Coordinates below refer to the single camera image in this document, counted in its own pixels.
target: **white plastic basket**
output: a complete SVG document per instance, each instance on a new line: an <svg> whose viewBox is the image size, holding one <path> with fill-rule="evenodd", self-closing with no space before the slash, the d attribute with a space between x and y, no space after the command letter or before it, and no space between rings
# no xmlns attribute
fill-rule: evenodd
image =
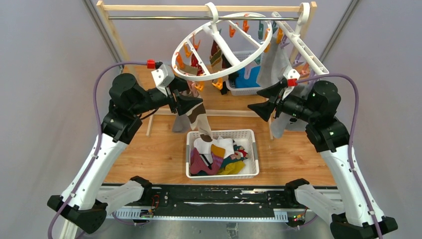
<svg viewBox="0 0 422 239"><path fill-rule="evenodd" d="M234 51L233 54L239 59L239 61L243 61L246 59L250 54L254 53L254 51ZM230 83L229 81L226 82L227 89L231 91L231 94L234 96L252 96L256 95L256 92L262 90L261 87L251 87L251 88L236 88L234 82Z"/></svg>
<svg viewBox="0 0 422 239"><path fill-rule="evenodd" d="M192 180L218 180L218 179L244 179L253 178L259 173L258 151L256 149L255 135L251 129L241 130L216 130L212 132L213 138L219 136L223 138L232 138L237 145L241 145L248 152L249 158L245 159L245 167L234 175L210 175L210 176L192 176L189 172L191 165L191 150L194 148L195 139L199 138L198 131L188 133L186 140L186 176Z"/></svg>

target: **red connector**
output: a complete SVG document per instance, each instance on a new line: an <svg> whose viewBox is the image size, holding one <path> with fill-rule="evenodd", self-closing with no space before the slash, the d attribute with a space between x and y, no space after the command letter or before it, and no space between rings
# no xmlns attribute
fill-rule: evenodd
<svg viewBox="0 0 422 239"><path fill-rule="evenodd" d="M298 81L298 79L287 79L287 86L288 87L297 86L298 85L297 81Z"/></svg>
<svg viewBox="0 0 422 239"><path fill-rule="evenodd" d="M149 59L146 61L146 68L148 69L155 69L155 61L152 59Z"/></svg>

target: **robotic arm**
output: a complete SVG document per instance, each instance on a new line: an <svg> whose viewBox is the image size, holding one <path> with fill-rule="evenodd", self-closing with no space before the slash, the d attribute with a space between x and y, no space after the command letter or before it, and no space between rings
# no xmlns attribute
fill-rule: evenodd
<svg viewBox="0 0 422 239"><path fill-rule="evenodd" d="M144 90L129 73L118 75L112 83L109 94L111 100L108 114L102 122L102 134L97 136L94 145L101 138L96 155L94 146L75 179L61 195L51 196L47 205L59 211L67 203L61 215L79 226L86 233L95 232L106 216L135 201L147 201L151 197L151 183L139 176L126 184L106 192L99 192L100 186L118 156L132 141L142 125L141 115L150 110L168 105L173 113L183 115L203 100L179 94L187 90L185 80L175 77L171 68L158 63L152 72L156 88ZM78 180L83 181L74 190Z"/></svg>
<svg viewBox="0 0 422 239"><path fill-rule="evenodd" d="M374 214L382 234L396 230L395 219L384 216L369 192L356 163L353 148L352 158L348 156L350 135L344 124L334 116L341 100L337 87L329 81L318 81L306 98L289 94L295 85L295 79L283 78L281 82L257 92L268 98L267 102L248 107L265 121L275 110L276 118L285 113L307 122L308 139L330 168L343 202L330 200L305 179L298 179L286 184L285 193L290 204L302 204L314 211L330 226L335 239L377 238ZM350 167L349 160L353 160L354 168ZM354 171L361 179L360 182L354 177ZM366 203L362 187L367 192L373 210Z"/></svg>

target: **wooden table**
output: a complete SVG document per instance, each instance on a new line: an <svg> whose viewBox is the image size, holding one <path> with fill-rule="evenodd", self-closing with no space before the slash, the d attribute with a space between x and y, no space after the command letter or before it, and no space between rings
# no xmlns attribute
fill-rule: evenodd
<svg viewBox="0 0 422 239"><path fill-rule="evenodd" d="M153 88L150 70L136 67L145 89ZM260 96L221 95L210 82L201 93L206 109L248 110L262 102ZM151 136L146 136L148 120L131 144L116 160L105 182L125 183L138 175L153 184L284 185L305 178L314 185L335 185L334 179L304 132L285 132L271 140L268 123L261 118L208 117L212 130L251 129L255 133L260 173L252 179L192 181L186 176L186 133L171 132L174 116L155 116Z"/></svg>

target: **gray floor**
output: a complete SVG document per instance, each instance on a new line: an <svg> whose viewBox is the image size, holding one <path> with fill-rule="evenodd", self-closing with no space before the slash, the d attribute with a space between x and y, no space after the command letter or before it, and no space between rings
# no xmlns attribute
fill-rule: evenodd
<svg viewBox="0 0 422 239"><path fill-rule="evenodd" d="M314 217L308 213L308 220ZM299 231L285 231L284 223L256 222L199 222L199 221L151 221L132 227L107 219L94 234L82 238L115 239L332 239L328 225L316 219Z"/></svg>

